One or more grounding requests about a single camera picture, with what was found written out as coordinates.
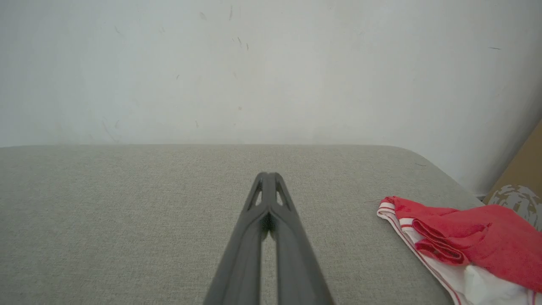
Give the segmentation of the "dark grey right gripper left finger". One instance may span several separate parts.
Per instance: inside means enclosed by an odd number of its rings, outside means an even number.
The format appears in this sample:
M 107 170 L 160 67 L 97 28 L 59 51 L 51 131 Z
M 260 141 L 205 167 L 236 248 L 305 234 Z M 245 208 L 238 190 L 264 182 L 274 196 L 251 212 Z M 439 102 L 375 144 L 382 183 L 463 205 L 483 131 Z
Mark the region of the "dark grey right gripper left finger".
M 205 305 L 259 305 L 261 284 L 262 219 L 265 203 L 256 204 L 263 195 L 266 172 L 260 172 L 249 191 L 232 235 L 206 293 Z

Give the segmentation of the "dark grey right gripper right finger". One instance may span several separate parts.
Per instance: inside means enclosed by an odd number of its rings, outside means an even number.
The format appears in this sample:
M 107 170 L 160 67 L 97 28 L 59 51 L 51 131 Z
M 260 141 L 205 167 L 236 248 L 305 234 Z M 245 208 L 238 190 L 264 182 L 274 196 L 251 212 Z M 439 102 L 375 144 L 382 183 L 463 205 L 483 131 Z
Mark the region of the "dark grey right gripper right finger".
M 269 214 L 277 253 L 277 303 L 333 305 L 332 294 L 286 182 L 277 172 L 271 172 L 270 182 L 274 196 Z

